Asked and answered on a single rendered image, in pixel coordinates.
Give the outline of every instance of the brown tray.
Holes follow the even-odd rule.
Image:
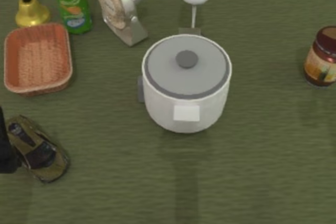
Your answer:
[[[72,76],[69,35],[61,24],[19,28],[5,39],[5,87],[23,96],[60,91]]]

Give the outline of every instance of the jam jar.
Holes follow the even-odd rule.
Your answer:
[[[336,82],[336,26],[320,29],[304,63],[308,82],[326,87]]]

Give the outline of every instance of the jar label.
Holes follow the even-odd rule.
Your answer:
[[[317,81],[336,81],[336,64],[322,60],[312,48],[304,63],[304,70],[306,74]]]

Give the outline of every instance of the bell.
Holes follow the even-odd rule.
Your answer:
[[[19,27],[36,26],[50,20],[50,11],[37,0],[19,0],[15,22]]]
[[[15,22],[19,27],[35,26],[50,21],[50,11],[38,0],[24,2],[19,0],[19,10]]]

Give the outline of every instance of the table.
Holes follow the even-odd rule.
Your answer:
[[[55,0],[48,4],[59,20]],[[17,0],[1,0],[0,39],[15,28]],[[150,38],[128,48],[104,25],[71,37],[68,89],[23,98],[0,86],[6,117],[21,113],[60,141],[72,165],[42,185],[23,169],[0,175],[1,224],[331,224],[336,215],[336,90],[302,76],[336,0],[210,0],[204,35],[231,57],[220,120],[207,131],[164,131],[137,101],[141,60],[190,23],[181,0],[139,6]],[[3,76],[3,63],[0,63]]]

